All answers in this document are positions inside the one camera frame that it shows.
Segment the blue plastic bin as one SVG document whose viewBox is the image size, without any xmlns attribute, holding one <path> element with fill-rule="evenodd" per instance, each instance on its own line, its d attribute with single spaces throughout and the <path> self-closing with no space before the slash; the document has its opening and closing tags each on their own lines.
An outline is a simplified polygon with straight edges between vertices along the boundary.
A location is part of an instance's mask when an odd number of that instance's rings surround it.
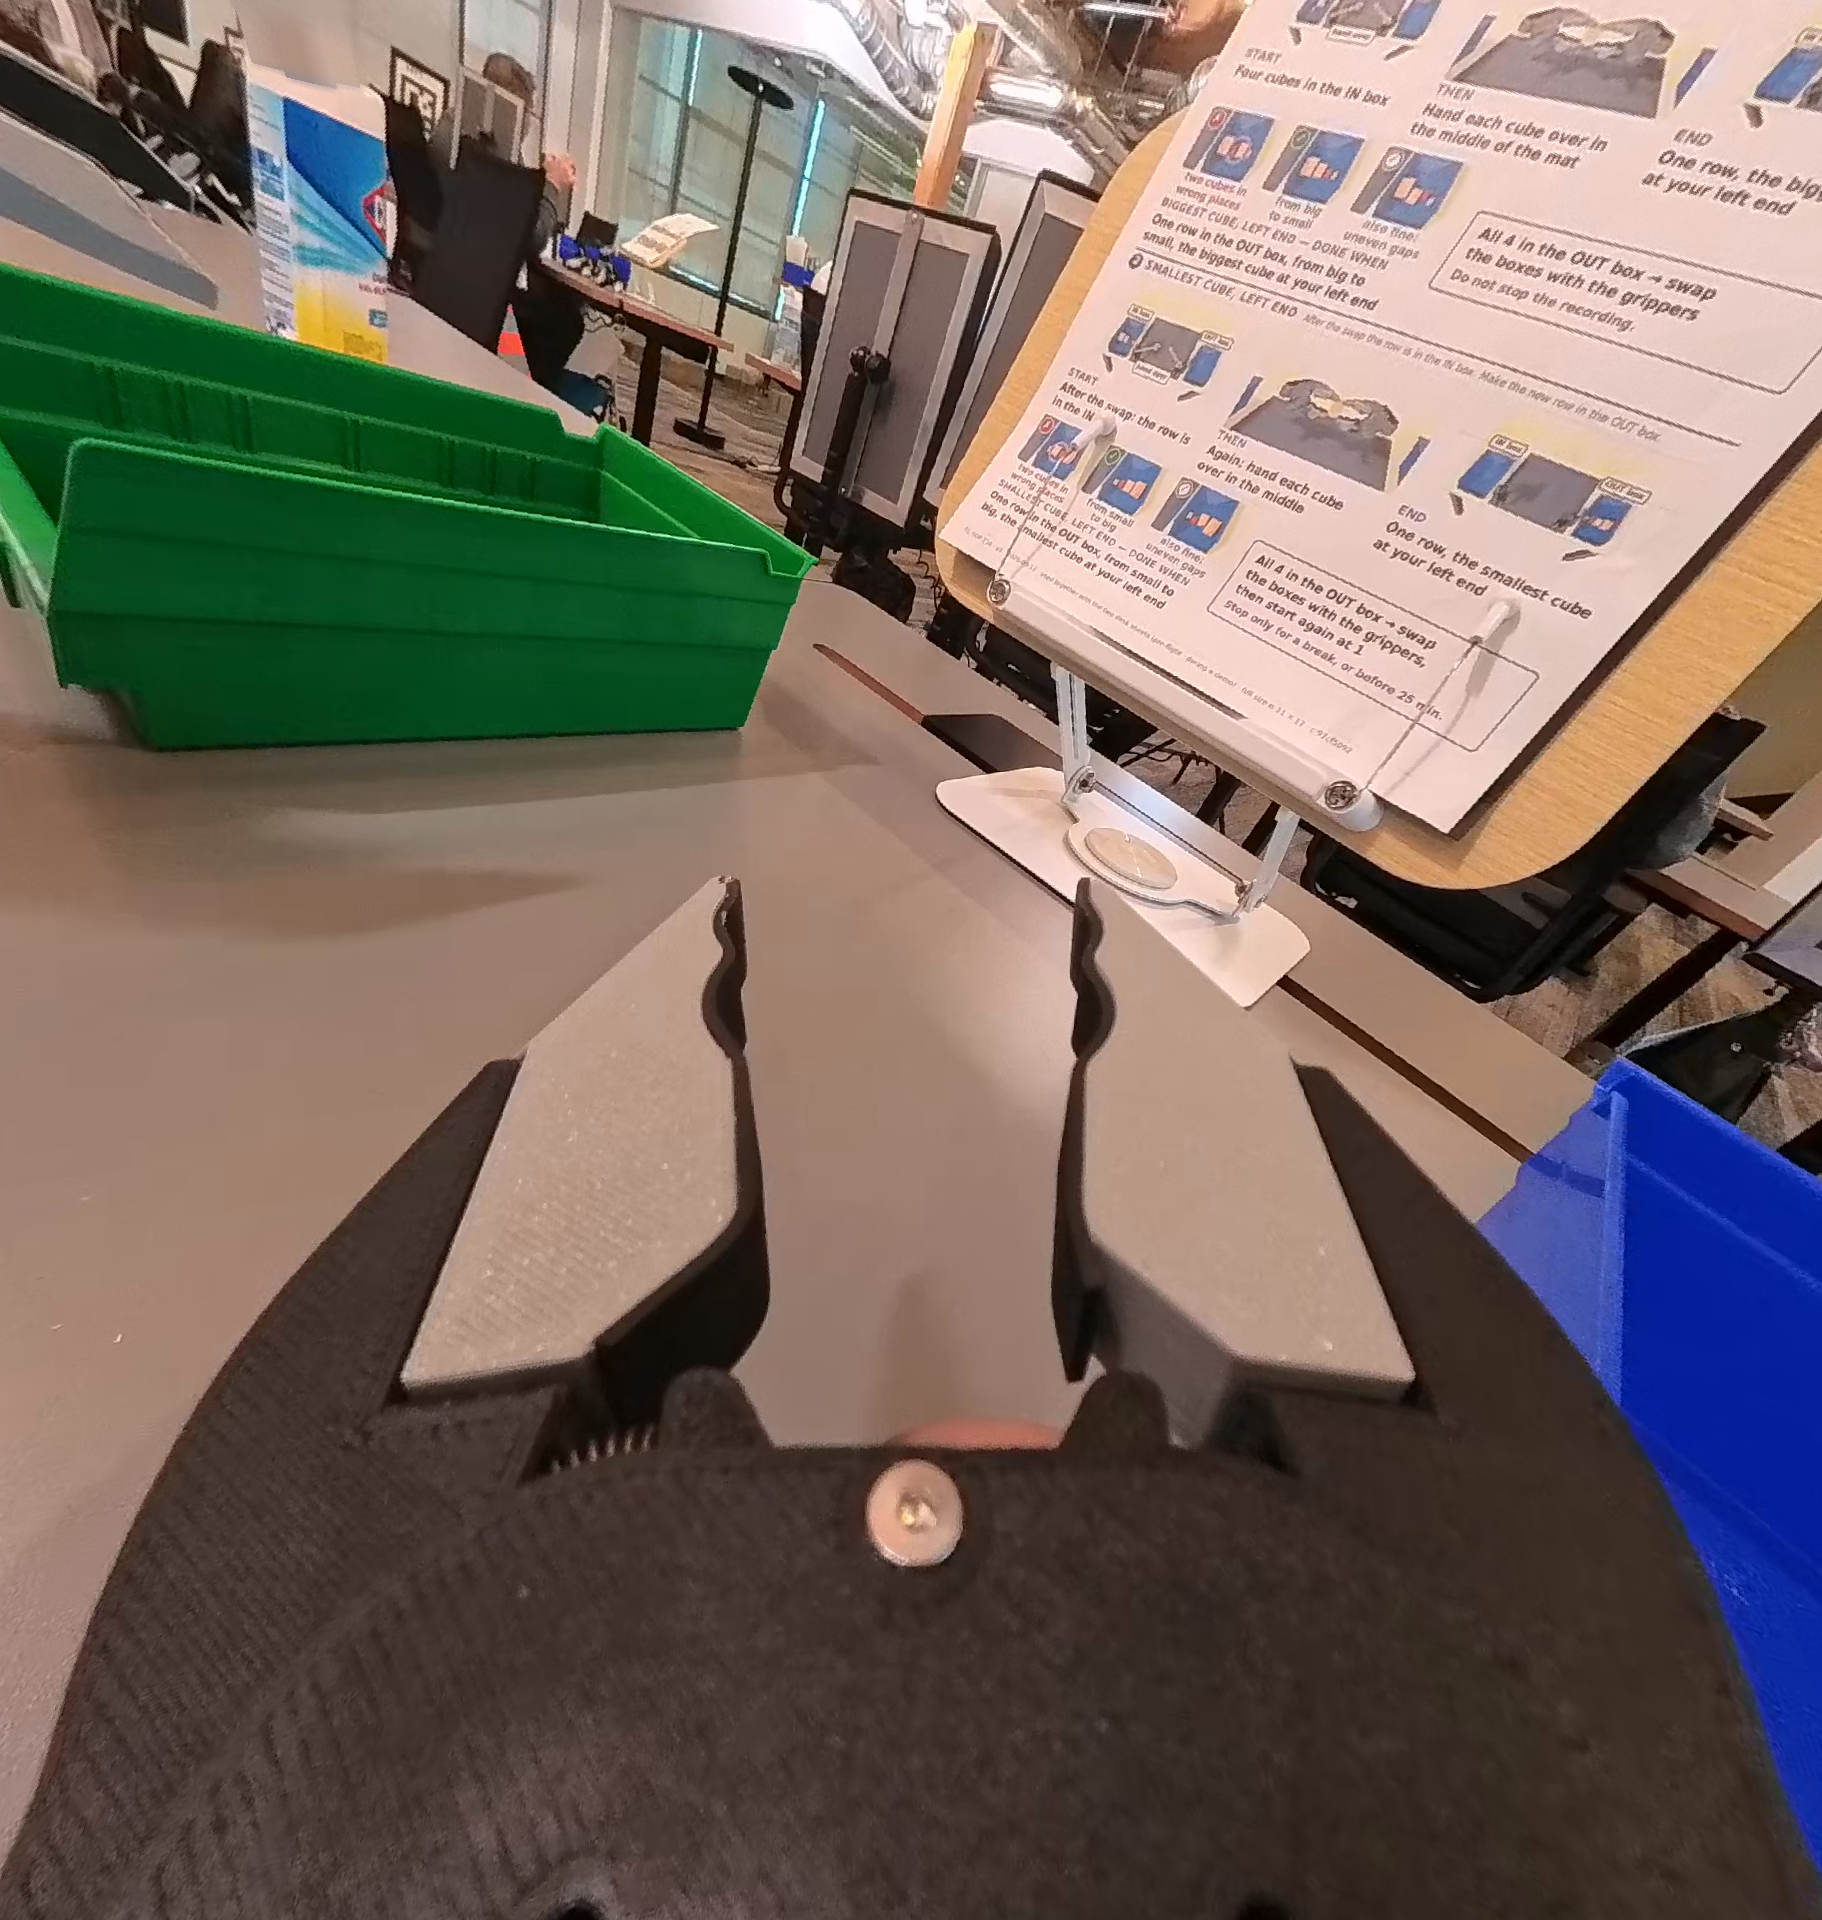
<svg viewBox="0 0 1822 1920">
<path fill-rule="evenodd" d="M 1822 1871 L 1822 1181 L 1618 1063 L 1481 1230 L 1663 1477 Z"/>
</svg>

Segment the wooden-top standing desk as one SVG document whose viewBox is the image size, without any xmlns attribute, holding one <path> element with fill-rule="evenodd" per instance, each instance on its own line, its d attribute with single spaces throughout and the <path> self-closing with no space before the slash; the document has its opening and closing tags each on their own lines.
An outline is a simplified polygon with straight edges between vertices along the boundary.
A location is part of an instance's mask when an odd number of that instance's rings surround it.
<svg viewBox="0 0 1822 1920">
<path fill-rule="evenodd" d="M 588 319 L 588 325 L 616 325 L 623 339 L 634 339 L 642 346 L 632 407 L 629 414 L 629 433 L 642 446 L 651 446 L 654 439 L 665 355 L 671 353 L 698 363 L 708 374 L 713 374 L 720 359 L 728 359 L 731 355 L 731 343 L 719 331 L 698 324 L 687 324 L 663 310 L 658 303 L 642 299 L 616 284 L 600 284 L 588 271 L 543 262 L 540 277 L 575 302 Z"/>
</svg>

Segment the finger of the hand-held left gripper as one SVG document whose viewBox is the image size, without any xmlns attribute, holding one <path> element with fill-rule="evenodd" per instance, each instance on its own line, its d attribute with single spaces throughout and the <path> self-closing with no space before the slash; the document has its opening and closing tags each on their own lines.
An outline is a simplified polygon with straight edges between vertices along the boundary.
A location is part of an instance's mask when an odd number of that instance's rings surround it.
<svg viewBox="0 0 1822 1920">
<path fill-rule="evenodd" d="M 148 284 L 219 303 L 217 284 L 97 160 L 0 109 L 0 219 Z"/>
</svg>

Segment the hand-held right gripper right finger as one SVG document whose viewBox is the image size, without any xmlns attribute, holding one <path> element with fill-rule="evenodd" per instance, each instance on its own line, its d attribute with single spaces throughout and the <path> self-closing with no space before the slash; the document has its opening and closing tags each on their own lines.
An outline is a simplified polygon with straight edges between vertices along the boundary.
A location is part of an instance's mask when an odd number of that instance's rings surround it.
<svg viewBox="0 0 1822 1920">
<path fill-rule="evenodd" d="M 1065 1377 L 1152 1380 L 1183 1447 L 1258 1391 L 1400 1402 L 1418 1367 L 1286 1045 L 1097 881 L 1072 902 L 1070 978 Z"/>
</svg>

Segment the black office chair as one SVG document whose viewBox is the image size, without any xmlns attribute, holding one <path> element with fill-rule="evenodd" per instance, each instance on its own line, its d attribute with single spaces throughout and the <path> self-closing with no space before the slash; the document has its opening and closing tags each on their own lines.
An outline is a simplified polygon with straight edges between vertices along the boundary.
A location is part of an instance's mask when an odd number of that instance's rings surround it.
<svg viewBox="0 0 1822 1920">
<path fill-rule="evenodd" d="M 1423 887 L 1315 836 L 1301 887 L 1479 1005 L 1589 963 L 1635 915 L 1627 882 L 1663 870 L 1718 826 L 1737 760 L 1764 723 L 1720 708 L 1579 850 L 1488 889 Z"/>
</svg>

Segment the black floor lamp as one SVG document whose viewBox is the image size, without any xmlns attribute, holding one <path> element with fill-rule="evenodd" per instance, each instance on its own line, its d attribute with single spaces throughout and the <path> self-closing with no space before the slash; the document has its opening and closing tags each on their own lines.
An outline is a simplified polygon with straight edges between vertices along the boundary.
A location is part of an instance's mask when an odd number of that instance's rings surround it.
<svg viewBox="0 0 1822 1920">
<path fill-rule="evenodd" d="M 712 423 L 712 402 L 716 393 L 716 376 L 720 373 L 722 353 L 728 346 L 724 328 L 731 309 L 731 286 L 738 264 L 738 253 L 745 234 L 747 210 L 752 191 L 754 177 L 754 155 L 762 133 L 762 122 L 765 117 L 765 109 L 775 106 L 781 114 L 790 114 L 795 106 L 793 94 L 781 86 L 778 82 L 765 76 L 764 73 L 747 67 L 742 62 L 726 63 L 726 78 L 733 87 L 738 87 L 750 103 L 750 117 L 747 136 L 742 142 L 739 172 L 733 193 L 731 205 L 731 225 L 726 234 L 726 253 L 722 262 L 722 271 L 716 284 L 716 317 L 712 331 L 716 333 L 716 345 L 708 349 L 698 412 L 689 419 L 674 419 L 674 430 L 678 437 L 694 444 L 706 452 L 722 452 L 724 449 L 724 433 L 722 429 Z"/>
</svg>

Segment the green plastic bin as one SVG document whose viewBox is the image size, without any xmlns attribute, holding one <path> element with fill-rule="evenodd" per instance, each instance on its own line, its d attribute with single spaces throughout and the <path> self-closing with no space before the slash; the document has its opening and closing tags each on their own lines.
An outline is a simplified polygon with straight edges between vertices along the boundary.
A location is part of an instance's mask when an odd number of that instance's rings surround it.
<svg viewBox="0 0 1822 1920">
<path fill-rule="evenodd" d="M 0 264 L 0 587 L 156 750 L 736 731 L 809 570 L 608 425 Z"/>
</svg>

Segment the wipes canister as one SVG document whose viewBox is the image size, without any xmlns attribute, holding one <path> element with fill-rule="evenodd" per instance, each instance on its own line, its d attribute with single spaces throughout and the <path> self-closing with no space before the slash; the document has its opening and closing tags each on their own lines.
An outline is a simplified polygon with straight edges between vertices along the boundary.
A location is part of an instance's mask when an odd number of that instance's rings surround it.
<svg viewBox="0 0 1822 1920">
<path fill-rule="evenodd" d="M 368 86 L 301 82 L 257 60 L 245 78 L 265 328 L 387 363 L 396 229 L 387 109 Z"/>
</svg>

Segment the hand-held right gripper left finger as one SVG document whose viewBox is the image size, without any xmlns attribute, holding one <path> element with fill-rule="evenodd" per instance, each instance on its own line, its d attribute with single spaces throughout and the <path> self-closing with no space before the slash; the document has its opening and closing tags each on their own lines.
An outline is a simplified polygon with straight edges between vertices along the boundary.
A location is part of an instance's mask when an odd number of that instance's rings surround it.
<svg viewBox="0 0 1822 1920">
<path fill-rule="evenodd" d="M 410 1398 L 523 1383 L 658 1406 L 772 1301 L 739 882 L 708 879 L 515 1065 L 403 1358 Z"/>
</svg>

